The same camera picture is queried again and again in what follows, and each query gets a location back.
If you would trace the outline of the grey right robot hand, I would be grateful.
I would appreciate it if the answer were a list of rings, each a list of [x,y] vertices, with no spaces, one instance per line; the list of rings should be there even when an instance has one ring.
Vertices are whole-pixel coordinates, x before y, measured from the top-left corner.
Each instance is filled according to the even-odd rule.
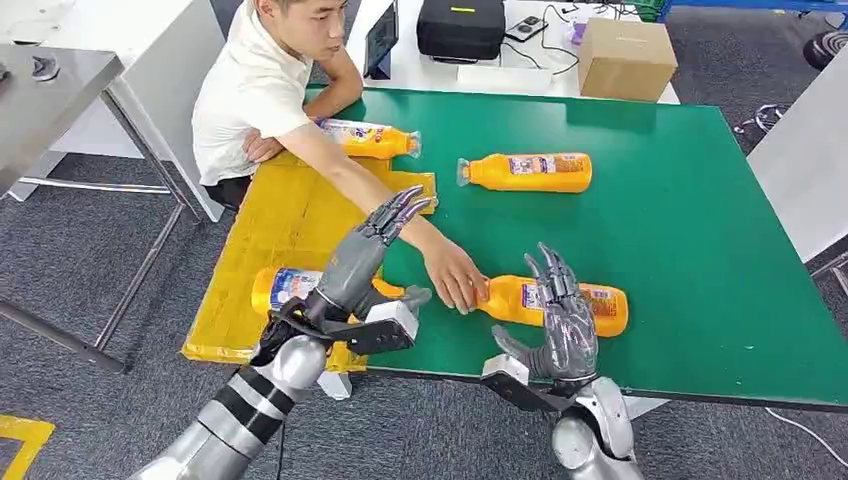
[[[598,340],[594,318],[571,267],[555,250],[540,242],[546,266],[526,253],[543,307],[544,342],[528,347],[495,325],[491,333],[505,354],[515,358],[531,378],[580,382],[597,373]]]

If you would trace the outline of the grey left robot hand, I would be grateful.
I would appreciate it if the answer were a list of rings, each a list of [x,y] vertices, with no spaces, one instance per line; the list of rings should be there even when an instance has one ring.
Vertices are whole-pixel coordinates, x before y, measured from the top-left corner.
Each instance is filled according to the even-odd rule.
[[[387,301],[373,286],[373,278],[404,226],[430,204],[422,193],[421,185],[395,193],[345,235],[330,255],[318,285],[307,296],[309,318],[363,321],[373,306]]]

